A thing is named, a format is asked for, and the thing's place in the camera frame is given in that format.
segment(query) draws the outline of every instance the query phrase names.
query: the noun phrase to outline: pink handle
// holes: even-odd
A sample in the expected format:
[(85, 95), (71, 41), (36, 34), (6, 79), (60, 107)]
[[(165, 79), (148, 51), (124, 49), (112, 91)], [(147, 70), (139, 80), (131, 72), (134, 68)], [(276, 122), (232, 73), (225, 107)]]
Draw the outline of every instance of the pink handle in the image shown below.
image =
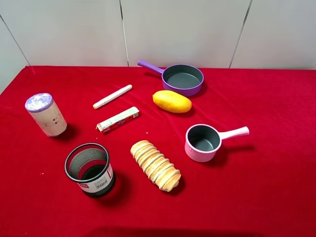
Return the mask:
[(227, 138), (232, 138), (232, 137), (244, 136), (244, 135), (249, 135), (248, 127), (242, 127), (239, 129), (228, 131), (228, 132), (219, 132), (219, 137), (222, 140), (225, 140)]

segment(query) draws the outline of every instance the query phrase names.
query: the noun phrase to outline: black mesh cup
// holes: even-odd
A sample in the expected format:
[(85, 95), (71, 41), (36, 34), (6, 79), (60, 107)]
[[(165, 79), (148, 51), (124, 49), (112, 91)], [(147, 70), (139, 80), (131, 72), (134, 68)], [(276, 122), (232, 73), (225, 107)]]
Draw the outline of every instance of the black mesh cup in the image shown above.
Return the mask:
[(70, 152), (65, 171), (91, 197), (107, 194), (115, 183), (109, 153), (97, 143), (86, 143)]

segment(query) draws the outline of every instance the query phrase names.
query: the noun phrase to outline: pink saucepan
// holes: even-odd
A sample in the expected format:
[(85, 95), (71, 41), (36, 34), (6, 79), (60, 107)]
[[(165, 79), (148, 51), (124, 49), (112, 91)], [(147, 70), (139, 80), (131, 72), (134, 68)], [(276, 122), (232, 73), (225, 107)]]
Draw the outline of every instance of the pink saucepan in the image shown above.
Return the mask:
[(248, 134), (248, 127), (228, 132), (218, 132), (209, 125), (196, 124), (187, 131), (185, 151), (191, 159), (198, 162), (206, 162), (215, 156), (216, 151), (222, 145), (222, 140)]

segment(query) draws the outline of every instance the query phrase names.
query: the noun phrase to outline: white canister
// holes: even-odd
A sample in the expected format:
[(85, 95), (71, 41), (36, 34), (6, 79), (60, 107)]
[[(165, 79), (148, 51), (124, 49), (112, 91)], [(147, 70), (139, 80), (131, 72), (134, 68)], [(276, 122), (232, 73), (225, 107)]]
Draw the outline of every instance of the white canister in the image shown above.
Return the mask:
[(33, 95), (25, 102), (25, 109), (48, 137), (58, 136), (66, 130), (67, 123), (50, 94)]

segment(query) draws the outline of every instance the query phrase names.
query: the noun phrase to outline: purple saucepan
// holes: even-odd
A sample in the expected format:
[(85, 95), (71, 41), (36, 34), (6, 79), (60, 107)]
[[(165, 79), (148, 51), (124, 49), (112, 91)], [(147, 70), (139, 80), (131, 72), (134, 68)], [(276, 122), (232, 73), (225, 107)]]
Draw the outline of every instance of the purple saucepan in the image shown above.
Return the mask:
[(143, 60), (139, 60), (138, 65), (160, 73), (165, 90), (172, 90), (184, 96), (197, 94), (204, 81), (203, 73), (190, 65), (178, 64), (161, 69)]

